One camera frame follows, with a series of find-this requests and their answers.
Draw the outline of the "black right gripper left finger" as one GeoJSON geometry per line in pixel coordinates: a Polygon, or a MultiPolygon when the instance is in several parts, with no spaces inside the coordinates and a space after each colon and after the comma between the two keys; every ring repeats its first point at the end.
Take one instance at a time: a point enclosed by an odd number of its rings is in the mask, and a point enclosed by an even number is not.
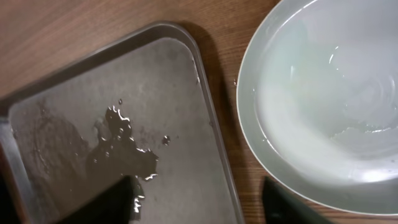
{"type": "Polygon", "coordinates": [[[134,188],[125,176],[58,224],[128,224],[134,188]]]}

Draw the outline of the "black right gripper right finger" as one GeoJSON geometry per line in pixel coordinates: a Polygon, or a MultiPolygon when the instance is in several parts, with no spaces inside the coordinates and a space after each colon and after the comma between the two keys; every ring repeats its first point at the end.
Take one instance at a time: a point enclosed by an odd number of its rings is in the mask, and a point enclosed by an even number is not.
{"type": "Polygon", "coordinates": [[[269,177],[264,178],[262,205],[267,224],[333,224],[269,177]]]}

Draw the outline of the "white plate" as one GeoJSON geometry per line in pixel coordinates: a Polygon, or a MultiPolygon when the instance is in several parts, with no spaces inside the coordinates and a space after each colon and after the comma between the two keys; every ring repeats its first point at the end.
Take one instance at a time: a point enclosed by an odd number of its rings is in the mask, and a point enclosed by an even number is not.
{"type": "Polygon", "coordinates": [[[297,195],[397,214],[397,1],[282,0],[243,57],[236,92],[252,153],[297,195]]]}

